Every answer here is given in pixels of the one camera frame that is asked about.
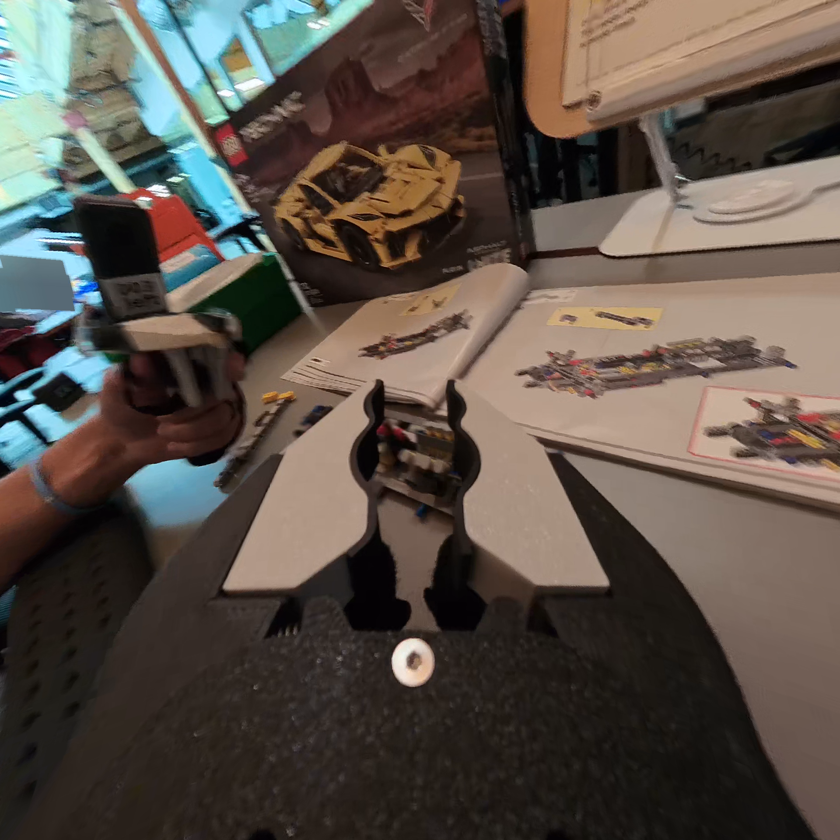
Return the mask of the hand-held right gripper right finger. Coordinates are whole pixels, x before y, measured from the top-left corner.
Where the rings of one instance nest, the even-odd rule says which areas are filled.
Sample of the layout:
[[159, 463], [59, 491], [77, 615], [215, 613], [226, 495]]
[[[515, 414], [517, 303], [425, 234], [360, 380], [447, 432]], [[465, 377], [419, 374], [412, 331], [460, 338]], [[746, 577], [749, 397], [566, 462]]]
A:
[[541, 444], [461, 381], [446, 388], [454, 466], [448, 572], [478, 595], [604, 595], [610, 582]]

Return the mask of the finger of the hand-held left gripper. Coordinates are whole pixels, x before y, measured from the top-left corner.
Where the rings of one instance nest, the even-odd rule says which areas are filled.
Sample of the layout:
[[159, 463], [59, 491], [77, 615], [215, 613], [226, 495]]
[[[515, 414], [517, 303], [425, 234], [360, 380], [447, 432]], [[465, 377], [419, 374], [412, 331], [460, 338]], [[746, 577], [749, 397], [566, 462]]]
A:
[[122, 339], [131, 352], [163, 352], [228, 347], [223, 329], [212, 329], [192, 313], [171, 313], [120, 324]]

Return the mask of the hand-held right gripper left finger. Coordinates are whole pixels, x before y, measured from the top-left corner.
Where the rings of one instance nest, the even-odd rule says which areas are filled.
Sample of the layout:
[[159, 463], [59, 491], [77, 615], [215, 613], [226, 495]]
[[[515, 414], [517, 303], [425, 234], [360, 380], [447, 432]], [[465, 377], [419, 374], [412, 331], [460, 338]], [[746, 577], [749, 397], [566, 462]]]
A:
[[283, 453], [224, 580], [225, 595], [353, 597], [350, 558], [377, 517], [361, 447], [384, 386], [366, 382]]

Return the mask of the toy car chassis model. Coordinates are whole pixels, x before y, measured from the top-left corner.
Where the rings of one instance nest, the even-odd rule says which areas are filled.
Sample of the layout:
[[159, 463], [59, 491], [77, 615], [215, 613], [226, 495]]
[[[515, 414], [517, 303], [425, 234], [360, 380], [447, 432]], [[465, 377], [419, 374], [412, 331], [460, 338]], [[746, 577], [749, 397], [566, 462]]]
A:
[[461, 485], [454, 433], [441, 423], [413, 423], [397, 414], [385, 417], [376, 439], [375, 475], [382, 487], [415, 501], [419, 518], [431, 509], [450, 515]]

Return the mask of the person's left forearm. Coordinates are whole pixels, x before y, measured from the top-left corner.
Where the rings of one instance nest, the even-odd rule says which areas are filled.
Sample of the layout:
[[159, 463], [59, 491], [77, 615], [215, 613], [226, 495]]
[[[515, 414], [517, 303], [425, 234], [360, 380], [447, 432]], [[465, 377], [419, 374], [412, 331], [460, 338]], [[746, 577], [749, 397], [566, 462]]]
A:
[[[131, 475], [126, 470], [129, 463], [119, 453], [118, 446], [105, 439], [97, 419], [95, 416], [80, 425], [38, 457], [43, 459], [43, 470], [51, 486], [73, 506], [106, 503]], [[27, 465], [4, 477], [1, 482], [2, 591], [27, 562], [77, 519], [54, 512], [38, 498]]]

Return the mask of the yellow car toy set box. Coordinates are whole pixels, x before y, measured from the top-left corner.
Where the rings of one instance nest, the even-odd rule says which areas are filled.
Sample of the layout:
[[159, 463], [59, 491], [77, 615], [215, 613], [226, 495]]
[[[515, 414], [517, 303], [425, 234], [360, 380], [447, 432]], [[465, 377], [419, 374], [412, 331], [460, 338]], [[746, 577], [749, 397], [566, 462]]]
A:
[[498, 2], [345, 2], [252, 36], [274, 78], [214, 141], [313, 307], [526, 263]]

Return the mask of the person's left hand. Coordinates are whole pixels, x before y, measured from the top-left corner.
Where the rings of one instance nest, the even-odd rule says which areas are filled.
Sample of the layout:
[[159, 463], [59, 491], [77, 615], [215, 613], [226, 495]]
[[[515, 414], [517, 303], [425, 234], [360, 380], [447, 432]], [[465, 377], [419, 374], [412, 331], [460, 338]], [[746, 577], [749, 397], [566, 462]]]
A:
[[199, 407], [172, 408], [152, 374], [128, 380], [121, 367], [106, 375], [97, 426], [105, 439], [136, 466], [187, 459], [198, 466], [219, 460], [245, 424], [245, 402], [234, 385], [228, 398]]

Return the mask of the red tote bag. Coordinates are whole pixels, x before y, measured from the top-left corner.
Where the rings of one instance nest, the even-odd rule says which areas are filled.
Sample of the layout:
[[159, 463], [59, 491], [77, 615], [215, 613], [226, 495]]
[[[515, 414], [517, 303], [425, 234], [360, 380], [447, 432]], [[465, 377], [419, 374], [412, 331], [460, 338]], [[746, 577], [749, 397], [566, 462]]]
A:
[[204, 247], [217, 263], [225, 260], [205, 228], [179, 196], [162, 196], [140, 188], [122, 193], [121, 197], [135, 201], [150, 216], [162, 264], [196, 246]]

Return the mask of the green plastic bin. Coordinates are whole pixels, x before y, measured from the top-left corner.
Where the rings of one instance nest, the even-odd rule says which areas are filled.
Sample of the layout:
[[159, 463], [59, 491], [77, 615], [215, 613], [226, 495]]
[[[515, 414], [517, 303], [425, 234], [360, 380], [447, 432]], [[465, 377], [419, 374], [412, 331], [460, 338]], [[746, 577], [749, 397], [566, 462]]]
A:
[[240, 325], [247, 354], [301, 315], [301, 305], [275, 255], [228, 259], [169, 291], [175, 312], [225, 312]]

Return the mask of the grey beam with yellow connectors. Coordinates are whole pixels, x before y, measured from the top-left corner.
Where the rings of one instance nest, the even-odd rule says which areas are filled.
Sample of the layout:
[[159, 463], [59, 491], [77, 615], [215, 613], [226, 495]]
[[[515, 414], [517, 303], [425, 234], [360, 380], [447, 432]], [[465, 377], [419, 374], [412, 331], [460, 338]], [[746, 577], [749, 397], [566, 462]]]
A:
[[264, 410], [254, 420], [248, 433], [234, 447], [227, 463], [219, 471], [213, 483], [216, 489], [225, 490], [243, 472], [278, 419], [297, 400], [293, 391], [270, 392], [265, 394], [265, 397], [269, 400], [263, 405]]

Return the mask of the building instruction booklet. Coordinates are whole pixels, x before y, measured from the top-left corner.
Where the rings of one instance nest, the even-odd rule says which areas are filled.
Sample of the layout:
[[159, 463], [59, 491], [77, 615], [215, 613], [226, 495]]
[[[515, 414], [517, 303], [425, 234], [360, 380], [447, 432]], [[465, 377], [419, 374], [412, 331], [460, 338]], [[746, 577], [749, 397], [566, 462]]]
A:
[[445, 381], [541, 440], [838, 509], [838, 273], [531, 290], [498, 265], [374, 299], [289, 382], [441, 413]]

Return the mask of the blue wristband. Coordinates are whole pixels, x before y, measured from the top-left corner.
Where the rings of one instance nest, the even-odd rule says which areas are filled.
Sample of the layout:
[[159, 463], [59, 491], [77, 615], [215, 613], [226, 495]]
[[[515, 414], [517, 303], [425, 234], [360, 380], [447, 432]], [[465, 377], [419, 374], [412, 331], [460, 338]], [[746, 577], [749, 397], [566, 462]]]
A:
[[38, 458], [27, 465], [31, 485], [48, 508], [68, 518], [80, 518], [103, 508], [103, 503], [92, 507], [77, 507], [67, 503], [47, 480], [43, 470], [43, 459]]

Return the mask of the white document stand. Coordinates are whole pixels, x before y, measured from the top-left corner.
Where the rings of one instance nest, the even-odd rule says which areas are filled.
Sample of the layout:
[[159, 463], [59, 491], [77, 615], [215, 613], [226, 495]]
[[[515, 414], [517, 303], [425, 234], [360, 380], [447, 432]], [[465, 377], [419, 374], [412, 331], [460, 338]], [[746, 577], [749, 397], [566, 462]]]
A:
[[798, 245], [838, 240], [838, 170], [829, 163], [786, 164], [705, 181], [683, 176], [673, 161], [662, 124], [667, 108], [774, 81], [838, 60], [838, 47], [789, 64], [742, 74], [719, 88], [701, 87], [682, 99], [660, 99], [636, 111], [599, 118], [579, 104], [562, 104], [564, 51], [571, 2], [524, 2], [524, 100], [543, 134], [559, 140], [636, 121], [661, 187], [636, 200], [599, 246], [607, 257], [626, 258]]

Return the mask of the printed instruction sheet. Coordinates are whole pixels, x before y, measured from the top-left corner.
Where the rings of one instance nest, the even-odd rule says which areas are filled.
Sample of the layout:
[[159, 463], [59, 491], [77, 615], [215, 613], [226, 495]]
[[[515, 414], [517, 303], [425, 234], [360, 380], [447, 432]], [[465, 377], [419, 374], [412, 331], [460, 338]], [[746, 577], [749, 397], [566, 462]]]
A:
[[571, 2], [562, 104], [599, 118], [838, 47], [839, 2]]

